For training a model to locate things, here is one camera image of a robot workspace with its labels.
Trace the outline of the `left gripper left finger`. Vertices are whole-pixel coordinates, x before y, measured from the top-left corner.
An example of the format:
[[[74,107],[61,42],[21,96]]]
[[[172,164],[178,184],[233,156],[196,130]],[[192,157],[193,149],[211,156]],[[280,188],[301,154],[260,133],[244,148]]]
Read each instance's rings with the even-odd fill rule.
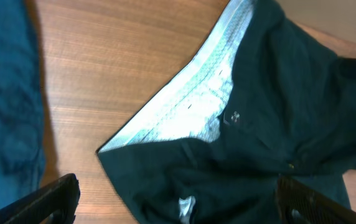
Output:
[[[72,224],[79,199],[76,175],[66,174],[0,209],[0,224]]]

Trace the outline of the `black shorts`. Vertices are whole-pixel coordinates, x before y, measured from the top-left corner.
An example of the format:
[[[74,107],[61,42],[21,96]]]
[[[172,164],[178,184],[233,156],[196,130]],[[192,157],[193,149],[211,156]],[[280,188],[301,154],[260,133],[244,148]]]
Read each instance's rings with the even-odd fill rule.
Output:
[[[294,177],[344,207],[356,170],[356,58],[340,57],[258,1],[232,70],[220,136],[100,154],[140,223],[279,223],[275,189]]]

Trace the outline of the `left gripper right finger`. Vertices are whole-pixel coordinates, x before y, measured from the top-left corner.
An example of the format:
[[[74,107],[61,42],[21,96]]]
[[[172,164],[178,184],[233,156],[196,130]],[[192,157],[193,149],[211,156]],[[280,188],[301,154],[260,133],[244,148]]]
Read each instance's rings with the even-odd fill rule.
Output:
[[[290,177],[278,179],[276,205],[284,224],[356,224],[356,212]]]

